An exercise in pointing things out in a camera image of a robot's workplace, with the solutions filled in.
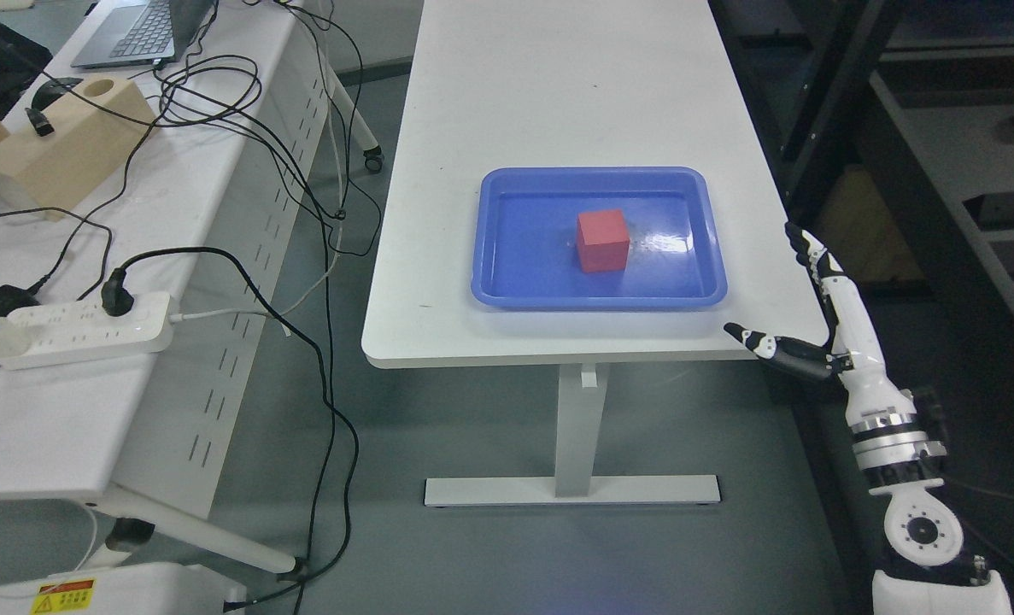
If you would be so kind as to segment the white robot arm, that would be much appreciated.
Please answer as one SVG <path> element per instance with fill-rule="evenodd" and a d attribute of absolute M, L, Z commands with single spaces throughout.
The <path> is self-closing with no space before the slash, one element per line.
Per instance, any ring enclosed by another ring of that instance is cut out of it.
<path fill-rule="evenodd" d="M 974 552 L 958 515 L 934 490 L 947 448 L 921 422 L 908 389 L 858 394 L 852 451 L 874 497 L 886 497 L 885 545 L 872 576 L 875 614 L 1011 614 L 1002 576 Z"/>

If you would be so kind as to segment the white robot base unit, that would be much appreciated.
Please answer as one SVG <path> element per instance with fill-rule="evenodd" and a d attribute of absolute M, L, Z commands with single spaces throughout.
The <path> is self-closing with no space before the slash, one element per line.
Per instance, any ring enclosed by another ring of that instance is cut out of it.
<path fill-rule="evenodd" d="M 223 614 L 246 595 L 202 565 L 144 563 L 0 585 L 0 614 Z"/>

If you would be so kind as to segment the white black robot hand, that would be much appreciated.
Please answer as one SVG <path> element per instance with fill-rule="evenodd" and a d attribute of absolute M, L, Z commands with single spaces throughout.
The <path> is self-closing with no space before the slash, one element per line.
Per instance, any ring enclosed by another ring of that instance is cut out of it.
<path fill-rule="evenodd" d="M 847 391 L 847 427 L 857 437 L 874 430 L 917 428 L 914 402 L 889 380 L 879 338 L 858 287 L 826 245 L 803 227 L 785 223 L 796 260 L 810 275 L 824 322 L 826 343 L 749 330 L 729 322 L 723 327 L 750 353 L 777 370 L 804 380 L 838 378 Z"/>

